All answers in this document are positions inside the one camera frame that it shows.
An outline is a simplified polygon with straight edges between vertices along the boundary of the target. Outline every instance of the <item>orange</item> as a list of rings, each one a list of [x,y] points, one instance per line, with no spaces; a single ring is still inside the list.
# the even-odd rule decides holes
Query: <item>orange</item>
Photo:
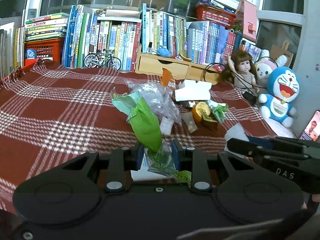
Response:
[[[202,113],[205,113],[207,116],[211,114],[210,107],[205,102],[197,103],[191,110],[193,120],[195,122],[201,122],[202,120]]]

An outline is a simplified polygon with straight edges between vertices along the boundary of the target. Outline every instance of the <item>red basket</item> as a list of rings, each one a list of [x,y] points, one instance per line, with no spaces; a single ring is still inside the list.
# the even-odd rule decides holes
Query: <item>red basket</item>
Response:
[[[214,22],[216,24],[226,27],[227,29],[230,29],[232,27],[233,22],[236,18],[236,15],[233,13],[210,7],[205,4],[197,5],[196,13],[198,21]]]
[[[61,62],[64,39],[31,41],[24,44],[24,49],[34,49],[37,58],[52,59]]]

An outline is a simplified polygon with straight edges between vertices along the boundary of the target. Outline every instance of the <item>bed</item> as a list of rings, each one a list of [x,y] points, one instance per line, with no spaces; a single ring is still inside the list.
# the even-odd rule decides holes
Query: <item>bed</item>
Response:
[[[129,92],[126,80],[160,82],[160,76],[120,73],[111,69],[67,69],[57,62],[38,61],[24,75],[16,73],[0,87],[0,209],[15,212],[12,194],[26,179],[91,149],[109,154],[132,147],[136,137],[126,115],[112,104],[109,92]],[[212,100],[227,103],[226,120],[213,132],[198,126],[192,134],[174,124],[169,142],[214,155],[225,147],[224,135],[241,123],[247,135],[276,135],[233,85],[212,86]],[[188,109],[178,106],[181,113]]]

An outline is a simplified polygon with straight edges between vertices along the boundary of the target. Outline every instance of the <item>wall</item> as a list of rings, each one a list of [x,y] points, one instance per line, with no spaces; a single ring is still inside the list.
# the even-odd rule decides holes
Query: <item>wall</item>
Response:
[[[300,93],[292,102],[298,110],[293,124],[297,135],[303,131],[317,109],[320,109],[320,15],[319,0],[304,0],[306,23],[302,27],[299,49],[293,70],[300,79]]]

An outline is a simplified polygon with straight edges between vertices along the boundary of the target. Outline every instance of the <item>phone screen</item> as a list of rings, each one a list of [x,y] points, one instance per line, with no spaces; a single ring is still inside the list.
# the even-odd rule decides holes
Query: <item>phone screen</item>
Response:
[[[317,110],[306,128],[300,135],[299,139],[316,141],[320,135],[320,111]]]

